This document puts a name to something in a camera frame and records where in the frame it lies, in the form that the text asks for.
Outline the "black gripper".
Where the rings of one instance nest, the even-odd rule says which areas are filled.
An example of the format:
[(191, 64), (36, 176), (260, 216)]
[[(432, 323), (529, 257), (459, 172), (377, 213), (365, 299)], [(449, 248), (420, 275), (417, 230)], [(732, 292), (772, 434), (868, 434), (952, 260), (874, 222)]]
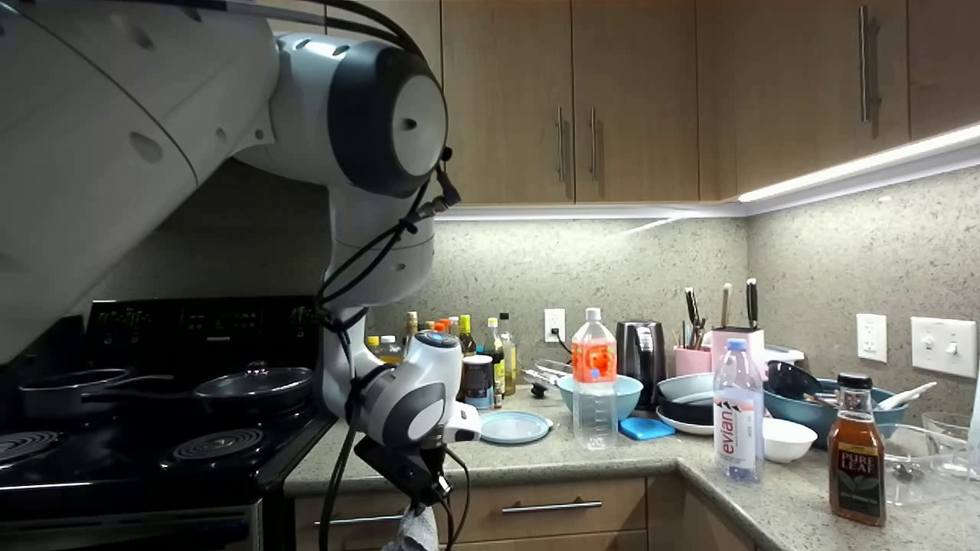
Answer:
[(365, 461), (377, 475), (383, 475), (394, 491), (401, 491), (413, 507), (435, 507), (449, 495), (449, 484), (444, 475), (444, 447), (394, 450), (361, 437), (355, 445), (355, 455)]

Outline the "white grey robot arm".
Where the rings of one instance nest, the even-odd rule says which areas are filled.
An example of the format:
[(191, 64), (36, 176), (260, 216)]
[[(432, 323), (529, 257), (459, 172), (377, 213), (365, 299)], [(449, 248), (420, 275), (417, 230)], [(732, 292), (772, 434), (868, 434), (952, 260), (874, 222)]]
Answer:
[(448, 98), (417, 39), (361, 0), (3, 0), (0, 358), (24, 352), (221, 165), (328, 193), (312, 294), (322, 400), (417, 501), (449, 494), (462, 347), (423, 331), (404, 365), (365, 315), (420, 287), (448, 176)]

